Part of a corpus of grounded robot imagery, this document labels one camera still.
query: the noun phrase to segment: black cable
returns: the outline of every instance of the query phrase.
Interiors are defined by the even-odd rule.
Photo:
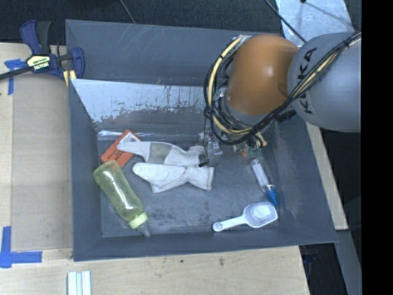
[[[134,24],[136,24],[136,22],[135,22],[133,16],[131,15],[131,13],[130,13],[130,11],[128,10],[127,6],[125,5],[124,1],[123,1],[123,0],[119,0],[119,1],[120,1],[120,3],[122,4],[123,8],[125,9],[125,12],[127,12],[129,18],[131,19],[131,22],[133,22]]]
[[[275,14],[303,41],[306,42],[306,40],[286,21],[285,18],[281,16],[280,13],[271,5],[271,3],[268,0],[264,0],[267,5],[275,12]]]

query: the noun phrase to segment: blue clamp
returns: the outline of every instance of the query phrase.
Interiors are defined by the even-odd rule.
[[[50,22],[37,22],[36,20],[28,21],[21,26],[20,34],[23,42],[30,48],[31,56],[25,61],[23,67],[19,69],[14,67],[8,73],[0,74],[0,80],[31,71],[49,74],[65,81],[65,70],[61,67],[61,62],[65,60],[72,60],[73,66],[69,68],[74,70],[77,78],[83,77],[85,71],[83,50],[76,47],[71,49],[71,53],[62,56],[50,53],[50,47],[47,44],[49,26]],[[13,92],[13,86],[13,83],[9,85],[9,94]]]
[[[12,264],[37,262],[42,262],[42,251],[24,251],[21,253],[11,251],[11,227],[3,227],[0,268],[9,269],[12,267]]]

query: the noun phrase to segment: kuka logo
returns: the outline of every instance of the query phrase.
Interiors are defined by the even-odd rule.
[[[311,59],[311,56],[312,56],[312,54],[313,54],[313,52],[315,50],[317,50],[317,48],[314,48],[314,49],[311,49],[311,50],[307,51],[305,56],[303,57],[303,59],[305,59],[307,61],[307,64],[306,64],[305,67],[303,67],[303,65],[299,66],[300,74],[297,76],[297,78],[299,79],[298,84],[307,76],[306,71],[307,71],[307,68],[308,68],[308,63],[309,63],[309,61]],[[310,111],[308,109],[308,102],[307,102],[307,99],[306,99],[306,93],[304,93],[302,96],[300,96],[299,102],[304,107],[304,109],[305,109],[304,112],[305,113],[307,113],[307,114],[312,114],[313,113],[312,111]]]

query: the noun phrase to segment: blue tape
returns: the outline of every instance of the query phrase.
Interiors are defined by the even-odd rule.
[[[7,60],[4,62],[4,64],[7,66],[7,68],[10,69],[10,71],[24,68],[25,66],[27,66],[27,64],[21,59]],[[14,77],[10,77],[8,81],[8,95],[13,94],[13,92],[14,92]]]
[[[12,264],[37,262],[42,262],[42,251],[24,251],[21,253],[11,251],[11,227],[3,227],[0,268],[9,269],[12,267]]]

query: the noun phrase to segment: wooden table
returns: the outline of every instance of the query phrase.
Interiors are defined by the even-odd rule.
[[[0,73],[8,71],[3,65],[4,61],[16,58],[24,60],[29,56],[29,48],[24,44],[0,43]],[[12,190],[16,187],[12,174],[15,133],[13,97],[18,95],[18,84],[40,80],[51,82],[54,87],[65,87],[64,83],[54,77],[28,73],[15,78],[15,93],[8,95],[8,80],[0,81],[0,235],[2,227],[12,224]],[[308,125],[308,130],[335,228],[347,229],[320,131],[312,125]],[[36,210],[31,217],[38,220],[39,212]],[[309,294],[297,246],[92,262],[74,262],[72,248],[49,248],[42,253],[42,263],[14,264],[10,269],[0,269],[0,294],[66,294],[67,273],[85,270],[91,272],[94,295]]]

